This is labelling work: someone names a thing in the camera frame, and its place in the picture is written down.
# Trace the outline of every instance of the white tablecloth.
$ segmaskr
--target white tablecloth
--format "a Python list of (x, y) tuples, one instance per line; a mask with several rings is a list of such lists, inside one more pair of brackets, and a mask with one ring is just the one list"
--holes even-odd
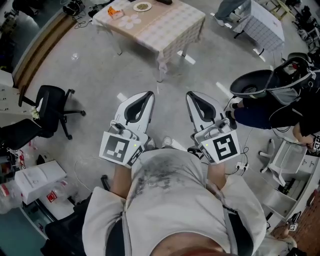
[(144, 20), (143, 12), (136, 12), (138, 17), (135, 17), (135, 19), (141, 20), (139, 26), (143, 25), (143, 29), (136, 33), (129, 34), (130, 31), (126, 30), (125, 26), (121, 28), (119, 26), (115, 27), (112, 18), (108, 15), (109, 6), (112, 6), (115, 10), (125, 10), (133, 7), (138, 2), (141, 1), (131, 3), (128, 0), (115, 0), (93, 16), (92, 24), (108, 27), (112, 30), (116, 28), (117, 32), (121, 29), (120, 33), (123, 32), (123, 35), (133, 38), (139, 44), (158, 53), (159, 69), (166, 72), (166, 63), (173, 55), (182, 50), (185, 45), (197, 42), (200, 39), (206, 15), (179, 0), (173, 0), (173, 5), (163, 5), (163, 3), (155, 0), (149, 0), (152, 8), (156, 8), (157, 5), (163, 5), (162, 8), (167, 8), (167, 10), (159, 16), (155, 16), (153, 20), (148, 21)]
[(283, 48), (285, 44), (281, 22), (253, 0), (248, 13), (233, 31), (240, 33), (242, 30), (269, 52)]

